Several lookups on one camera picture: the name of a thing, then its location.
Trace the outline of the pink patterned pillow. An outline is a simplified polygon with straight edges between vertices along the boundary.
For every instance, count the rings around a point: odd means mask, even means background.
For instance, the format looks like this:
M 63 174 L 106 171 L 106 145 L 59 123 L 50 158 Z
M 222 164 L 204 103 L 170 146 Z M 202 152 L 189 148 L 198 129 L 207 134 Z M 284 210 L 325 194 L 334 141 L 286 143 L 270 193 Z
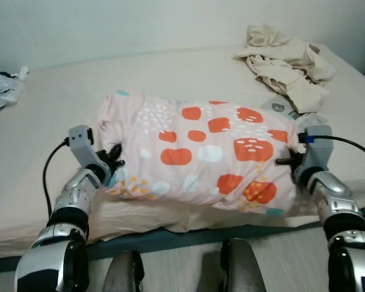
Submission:
M 282 114 L 117 90 L 96 125 L 103 148 L 122 148 L 110 195 L 269 216 L 296 202 L 291 167 L 276 162 L 299 147 L 297 126 Z

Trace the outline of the grey printed booklet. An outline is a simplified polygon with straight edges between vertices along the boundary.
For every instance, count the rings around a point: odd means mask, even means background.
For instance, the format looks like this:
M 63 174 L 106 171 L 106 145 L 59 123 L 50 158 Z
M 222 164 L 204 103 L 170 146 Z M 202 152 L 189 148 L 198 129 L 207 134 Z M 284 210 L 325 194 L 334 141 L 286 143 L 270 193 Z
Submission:
M 323 119 L 316 113 L 300 114 L 294 109 L 294 106 L 291 105 L 288 98 L 283 96 L 275 96 L 271 100 L 267 100 L 261 105 L 261 108 L 285 115 L 297 123 L 311 122 L 313 124 L 325 124 L 327 122 L 326 119 Z

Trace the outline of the mattress with beige sheet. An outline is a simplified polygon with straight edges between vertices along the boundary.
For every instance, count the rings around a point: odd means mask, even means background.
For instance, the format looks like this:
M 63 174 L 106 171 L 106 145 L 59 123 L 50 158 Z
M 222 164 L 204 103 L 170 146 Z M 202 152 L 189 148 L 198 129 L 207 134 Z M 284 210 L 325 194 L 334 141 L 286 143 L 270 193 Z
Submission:
M 317 112 L 333 134 L 365 147 L 365 76 L 319 45 L 335 69 L 330 94 Z M 161 51 L 31 70 L 18 103 L 0 109 L 0 259 L 24 254 L 48 220 L 43 165 L 76 125 L 97 130 L 96 116 L 119 89 L 188 101 L 261 106 L 277 95 L 235 56 L 241 46 Z M 335 141 L 331 172 L 365 206 L 365 153 Z M 230 226 L 301 226 L 317 222 L 316 209 L 299 197 L 288 217 L 269 217 L 176 202 L 121 201 L 99 195 L 90 242 L 165 228 L 171 232 Z

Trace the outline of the beige crumpled clothing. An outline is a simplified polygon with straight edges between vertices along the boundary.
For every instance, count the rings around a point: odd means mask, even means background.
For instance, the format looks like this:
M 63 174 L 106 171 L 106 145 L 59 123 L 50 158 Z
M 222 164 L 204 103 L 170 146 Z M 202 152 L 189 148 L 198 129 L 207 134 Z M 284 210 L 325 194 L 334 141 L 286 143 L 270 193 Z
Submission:
M 301 114 L 322 108 L 330 94 L 324 86 L 335 77 L 335 68 L 321 48 L 266 24 L 247 28 L 245 48 L 235 57 Z

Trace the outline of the grey left robot foot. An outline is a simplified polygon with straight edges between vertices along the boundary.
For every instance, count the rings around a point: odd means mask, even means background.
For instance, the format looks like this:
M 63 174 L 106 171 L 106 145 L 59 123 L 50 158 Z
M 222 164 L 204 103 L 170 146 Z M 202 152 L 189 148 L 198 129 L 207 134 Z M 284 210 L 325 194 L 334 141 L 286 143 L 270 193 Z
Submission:
M 138 251 L 122 251 L 108 267 L 102 292 L 142 292 L 144 264 Z

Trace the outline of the grey robot foot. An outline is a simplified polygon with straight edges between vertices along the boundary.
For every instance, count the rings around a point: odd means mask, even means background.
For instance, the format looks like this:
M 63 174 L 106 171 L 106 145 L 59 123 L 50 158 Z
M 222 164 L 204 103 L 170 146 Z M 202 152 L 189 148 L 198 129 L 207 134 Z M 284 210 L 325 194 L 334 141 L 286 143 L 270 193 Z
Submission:
M 108 267 L 102 292 L 142 292 L 144 264 L 138 251 L 122 251 Z
M 225 272 L 220 292 L 268 292 L 255 252 L 246 240 L 224 241 L 220 265 Z

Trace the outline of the grey right robot foot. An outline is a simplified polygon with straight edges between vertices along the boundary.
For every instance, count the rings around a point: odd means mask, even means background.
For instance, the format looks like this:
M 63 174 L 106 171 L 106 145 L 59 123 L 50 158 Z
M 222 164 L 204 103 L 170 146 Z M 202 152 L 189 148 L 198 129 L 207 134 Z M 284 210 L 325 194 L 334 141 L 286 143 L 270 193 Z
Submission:
M 255 252 L 246 240 L 224 241 L 220 265 L 225 272 L 220 292 L 268 292 Z

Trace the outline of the clear plastic bag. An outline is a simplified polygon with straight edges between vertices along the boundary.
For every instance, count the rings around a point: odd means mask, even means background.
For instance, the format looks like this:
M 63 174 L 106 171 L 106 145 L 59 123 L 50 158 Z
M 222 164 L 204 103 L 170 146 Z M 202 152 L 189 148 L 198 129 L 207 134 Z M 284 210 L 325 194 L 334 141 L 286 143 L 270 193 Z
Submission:
M 18 74 L 0 72 L 0 109 L 19 100 L 28 74 L 27 66 L 22 66 Z

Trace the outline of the teal bed frame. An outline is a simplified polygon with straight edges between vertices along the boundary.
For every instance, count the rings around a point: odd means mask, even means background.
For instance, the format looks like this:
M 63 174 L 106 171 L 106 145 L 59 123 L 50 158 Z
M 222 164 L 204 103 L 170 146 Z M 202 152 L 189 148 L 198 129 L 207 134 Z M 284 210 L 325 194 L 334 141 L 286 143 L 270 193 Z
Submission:
M 16 269 L 19 257 L 38 241 L 48 219 L 41 207 L 0 207 L 0 273 Z M 280 217 L 209 207 L 116 203 L 91 214 L 87 234 L 65 230 L 56 233 L 54 239 L 82 242 L 90 259 L 105 259 L 119 251 L 161 251 L 317 226 L 318 216 L 311 207 Z

